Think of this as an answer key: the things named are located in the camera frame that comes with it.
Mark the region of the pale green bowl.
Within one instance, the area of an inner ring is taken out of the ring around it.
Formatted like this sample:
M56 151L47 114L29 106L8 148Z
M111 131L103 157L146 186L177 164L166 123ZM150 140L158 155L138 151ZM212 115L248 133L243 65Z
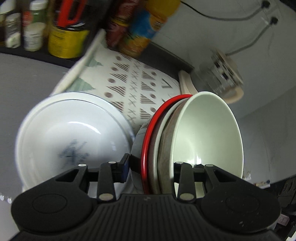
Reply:
M148 151L148 176L149 184L153 194L161 194L162 180L165 184L170 184L170 172L168 159L170 154L171 140L174 133L174 124L178 118L181 108L185 105L188 98L181 99L167 108L160 119L157 121L152 131L151 143Z
M215 165L239 178L243 175L243 144L235 116L226 102L211 92L191 96L174 124L168 159L170 184L162 193L175 192L174 163Z

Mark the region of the red plastic bowl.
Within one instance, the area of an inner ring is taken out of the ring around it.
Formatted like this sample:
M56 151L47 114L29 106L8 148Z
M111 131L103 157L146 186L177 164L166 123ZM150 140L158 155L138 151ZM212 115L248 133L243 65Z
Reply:
M134 154L131 154L129 158L130 168L133 172L136 172L140 175L142 189L144 194L149 194L149 180L148 180L148 154L149 146L151 144L152 134L156 129L156 125L160 122L161 117L164 115L165 110L170 109L173 104L191 97L191 94L181 94L170 98L165 101L151 117L151 120L148 122L147 129L145 131L145 136L142 141L142 147L140 149L140 157L136 157Z

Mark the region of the white plate bakery print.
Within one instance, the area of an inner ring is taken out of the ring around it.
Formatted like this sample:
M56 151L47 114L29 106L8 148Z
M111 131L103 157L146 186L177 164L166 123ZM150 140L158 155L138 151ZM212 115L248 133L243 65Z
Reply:
M15 162L23 190L77 165L119 161L134 141L132 126L104 99L66 92L37 104L16 137Z

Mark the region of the black kitchen rack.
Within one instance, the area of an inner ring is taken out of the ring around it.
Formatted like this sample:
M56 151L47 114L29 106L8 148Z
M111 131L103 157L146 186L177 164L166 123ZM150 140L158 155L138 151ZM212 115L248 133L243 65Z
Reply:
M80 59L80 57L70 58L70 59L59 58L50 54L45 48L39 51L31 52L31 51L25 50L22 46L18 48L1 47L1 53L12 54L15 56L27 57L27 58L32 58L32 59L42 60L42 61L53 59L53 60L76 62Z

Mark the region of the cream kettle base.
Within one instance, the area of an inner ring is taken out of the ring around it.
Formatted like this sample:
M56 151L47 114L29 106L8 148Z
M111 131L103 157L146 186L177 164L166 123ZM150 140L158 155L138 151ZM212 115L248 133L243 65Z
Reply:
M196 88L192 83L191 76L189 75L189 73L185 72L184 70L181 70L178 73L178 76L179 76L181 94L194 95L198 93L198 91L196 90Z

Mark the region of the patterned table mat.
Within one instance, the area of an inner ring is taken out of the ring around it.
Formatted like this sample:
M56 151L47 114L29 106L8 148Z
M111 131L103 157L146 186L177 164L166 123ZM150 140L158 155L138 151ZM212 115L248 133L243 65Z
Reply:
M100 30L84 56L64 75L52 94L85 92L117 108L134 132L168 99L180 95L174 78L106 46Z

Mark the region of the glass electric kettle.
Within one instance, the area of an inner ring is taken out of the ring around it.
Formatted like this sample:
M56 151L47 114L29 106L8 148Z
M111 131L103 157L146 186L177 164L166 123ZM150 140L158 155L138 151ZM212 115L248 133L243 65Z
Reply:
M216 49L210 60L190 73L198 92L209 91L220 96L227 104L238 102L243 96L243 80L235 62Z

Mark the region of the yellow label dark bottle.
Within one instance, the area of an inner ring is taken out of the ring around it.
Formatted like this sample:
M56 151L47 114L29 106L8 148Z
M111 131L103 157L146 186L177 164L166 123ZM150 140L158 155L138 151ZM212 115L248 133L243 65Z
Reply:
M62 1L54 1L53 16L49 30L48 51L53 56L59 58L77 58L82 56L87 37L90 33L89 21L83 16L84 8L77 23L66 28L58 27L57 18L60 13L61 3ZM74 1L69 16L70 19L74 18L78 6L79 2Z

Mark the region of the red chip can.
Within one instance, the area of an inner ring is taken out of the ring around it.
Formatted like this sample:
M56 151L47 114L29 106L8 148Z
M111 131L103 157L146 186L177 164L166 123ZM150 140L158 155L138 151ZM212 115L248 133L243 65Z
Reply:
M109 48L115 48L124 36L138 4L139 0L121 1L106 31L106 42Z

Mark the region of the orange juice bottle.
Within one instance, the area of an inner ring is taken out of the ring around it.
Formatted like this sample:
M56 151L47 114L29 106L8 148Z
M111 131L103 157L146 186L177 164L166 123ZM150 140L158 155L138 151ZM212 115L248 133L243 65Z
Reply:
M180 6L180 1L147 1L119 43L121 53L137 58Z

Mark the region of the red peeler tool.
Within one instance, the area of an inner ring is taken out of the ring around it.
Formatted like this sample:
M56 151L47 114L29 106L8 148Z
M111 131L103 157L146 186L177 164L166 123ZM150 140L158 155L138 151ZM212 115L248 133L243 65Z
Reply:
M77 23L83 13L85 5L87 3L86 0L78 1L79 6L76 10L74 18L70 19L70 12L73 7L74 0L63 0L60 7L60 13L57 18L57 26L66 28L67 26L74 25Z

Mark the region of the white cap seasoning jar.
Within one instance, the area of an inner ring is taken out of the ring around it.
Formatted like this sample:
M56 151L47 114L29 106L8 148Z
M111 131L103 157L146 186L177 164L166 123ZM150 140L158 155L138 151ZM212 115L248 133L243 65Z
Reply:
M24 28L24 48L27 51L38 51L43 46L43 35L46 24L42 22L31 23Z

